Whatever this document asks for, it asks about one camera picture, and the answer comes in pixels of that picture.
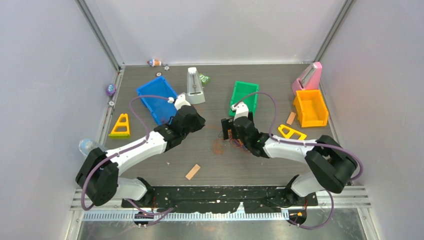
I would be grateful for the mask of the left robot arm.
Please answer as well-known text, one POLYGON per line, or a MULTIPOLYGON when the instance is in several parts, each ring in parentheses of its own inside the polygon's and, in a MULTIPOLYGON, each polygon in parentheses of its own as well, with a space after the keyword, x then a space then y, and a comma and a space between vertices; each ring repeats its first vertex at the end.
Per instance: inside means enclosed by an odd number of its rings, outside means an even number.
POLYGON ((141 177, 129 179, 121 174, 180 145, 190 133, 201 130, 205 122, 193 106, 184 105, 169 123, 155 127, 138 140, 106 151, 100 147, 92 149, 75 178, 82 188, 81 198, 89 198, 96 207, 114 198, 130 199, 141 207, 148 207, 154 199, 150 185, 141 177))

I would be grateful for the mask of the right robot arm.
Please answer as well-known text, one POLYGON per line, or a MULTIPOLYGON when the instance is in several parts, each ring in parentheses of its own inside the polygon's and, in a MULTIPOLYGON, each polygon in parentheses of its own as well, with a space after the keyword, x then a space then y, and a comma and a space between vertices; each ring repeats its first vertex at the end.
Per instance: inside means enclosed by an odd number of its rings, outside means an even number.
POLYGON ((339 194, 352 179, 359 162, 332 137, 322 135, 313 140, 295 140, 260 132, 249 117, 223 118, 224 139, 233 137, 254 156, 279 158, 309 167, 309 172, 294 176, 285 187, 285 198, 299 205, 307 195, 319 191, 339 194))

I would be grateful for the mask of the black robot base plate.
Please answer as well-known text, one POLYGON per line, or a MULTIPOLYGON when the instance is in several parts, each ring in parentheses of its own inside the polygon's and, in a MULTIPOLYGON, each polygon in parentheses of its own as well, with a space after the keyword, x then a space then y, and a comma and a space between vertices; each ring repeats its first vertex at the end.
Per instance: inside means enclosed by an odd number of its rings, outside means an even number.
POLYGON ((304 198, 288 198, 280 186, 153 186, 140 200, 129 203, 123 200, 123 208, 139 208, 173 213, 234 213, 243 206, 245 213, 277 213, 289 207, 315 207, 317 196, 311 193, 304 198))

